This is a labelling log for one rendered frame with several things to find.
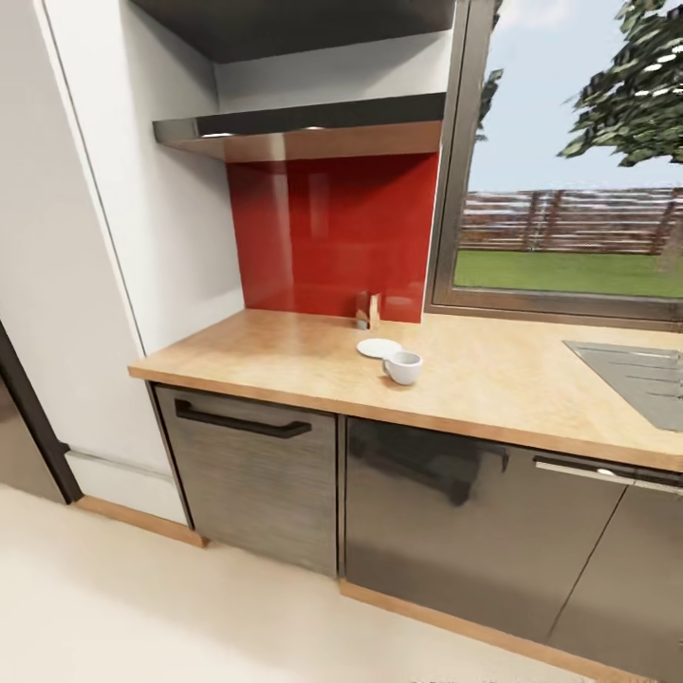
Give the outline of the saucer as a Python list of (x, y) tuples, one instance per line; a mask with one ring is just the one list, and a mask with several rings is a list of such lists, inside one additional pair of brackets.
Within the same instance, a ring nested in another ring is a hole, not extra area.
[(361, 341), (357, 348), (358, 352), (375, 358), (389, 357), (393, 351), (403, 350), (396, 341), (389, 341), (387, 339), (366, 339)]

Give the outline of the coffee cup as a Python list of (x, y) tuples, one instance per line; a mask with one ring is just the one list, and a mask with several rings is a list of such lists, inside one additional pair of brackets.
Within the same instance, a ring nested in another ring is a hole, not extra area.
[(382, 371), (399, 384), (412, 384), (422, 370), (422, 358), (414, 352), (393, 351), (382, 360)]

